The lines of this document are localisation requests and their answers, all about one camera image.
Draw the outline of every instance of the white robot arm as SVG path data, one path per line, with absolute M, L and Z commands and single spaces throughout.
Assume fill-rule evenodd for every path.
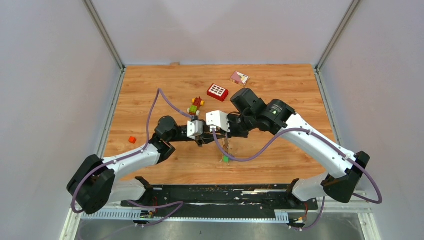
M 76 201 L 87 214 L 97 212 L 107 203 L 143 201 L 146 191 L 153 190 L 146 180 L 142 177 L 129 181 L 119 179 L 168 159 L 175 151 L 170 142 L 196 142 L 198 146 L 202 146 L 214 141 L 212 130 L 219 133 L 218 136 L 215 135 L 218 139 L 225 138 L 226 135 L 228 138 L 247 138 L 249 131 L 259 128 L 260 131 L 273 135 L 286 131 L 281 138 L 297 145 L 327 171 L 308 179 L 295 179 L 287 189 L 292 205 L 323 196 L 330 196 L 342 203 L 349 202 L 362 172 L 346 160 L 350 158 L 365 168 L 370 159 L 366 153 L 355 154 L 332 142 L 281 100 L 274 99 L 265 104 L 251 89 L 243 88 L 231 98 L 231 102 L 239 114 L 213 111 L 206 114 L 206 121 L 194 117 L 187 125 L 182 126 L 177 125 L 172 117 L 164 116 L 158 121 L 155 134 L 147 146 L 104 159 L 96 155 L 87 157 L 67 185 L 67 190 L 71 195 L 77 192 Z M 343 158 L 335 149 L 346 157 Z M 105 163 L 111 164 L 97 170 L 89 180 L 82 181 L 90 171 Z

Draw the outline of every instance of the white wall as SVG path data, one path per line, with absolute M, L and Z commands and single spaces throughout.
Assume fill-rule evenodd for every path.
M 81 0 L 0 1 L 0 233 L 58 239 L 119 69 Z
M 322 71 L 343 144 L 371 156 L 384 240 L 424 236 L 423 26 L 422 0 L 363 0 Z
M 352 0 L 93 0 L 123 62 L 316 64 Z

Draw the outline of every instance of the wooden table surface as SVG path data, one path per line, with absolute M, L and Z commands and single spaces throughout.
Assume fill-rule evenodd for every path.
M 251 88 L 265 103 L 280 99 L 299 113 L 309 124 L 334 139 L 313 69 L 309 64 L 260 65 L 169 65 L 129 66 L 111 125 L 104 156 L 115 156 L 146 142 L 146 120 L 158 88 L 179 109 L 186 111 L 195 97 L 204 99 L 200 118 L 205 113 L 236 111 L 230 98 L 242 87 L 229 81 L 234 71 L 250 76 Z M 229 90 L 220 102 L 206 92 L 211 84 Z M 150 137 L 158 120 L 172 116 L 179 125 L 187 118 L 169 107 L 159 96 L 149 124 Z M 137 138 L 129 143 L 130 136 Z M 249 138 L 231 138 L 229 152 L 238 158 L 257 153 L 270 139 L 268 132 L 253 130 Z M 220 162 L 221 152 L 215 143 L 198 147 L 194 142 L 173 142 L 174 154 L 158 165 L 139 169 L 123 178 L 144 177 L 151 184 L 285 184 L 295 178 L 309 178 L 325 169 L 294 144 L 277 139 L 261 156 L 249 162 Z

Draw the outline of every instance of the green block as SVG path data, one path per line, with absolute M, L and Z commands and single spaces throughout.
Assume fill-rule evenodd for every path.
M 192 114 L 196 114 L 196 111 L 198 110 L 197 106 L 191 105 L 190 109 L 188 110 Z

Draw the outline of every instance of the red toy block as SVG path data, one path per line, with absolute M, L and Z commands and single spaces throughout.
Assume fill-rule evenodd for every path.
M 129 139 L 128 139 L 128 142 L 130 142 L 130 143 L 132 143 L 132 144 L 135 144 L 135 143 L 136 143 L 136 141 L 137 141 L 137 138 L 135 138 L 135 137 L 133 137 L 133 136 L 130 136 L 130 137 L 129 137 Z
M 227 98 L 229 92 L 228 92 L 228 89 L 225 89 L 225 88 L 218 86 L 216 84 L 212 84 L 212 85 L 210 85 L 206 94 L 208 96 L 216 99 L 216 100 L 224 102 L 224 100 L 225 100 L 225 98 Z

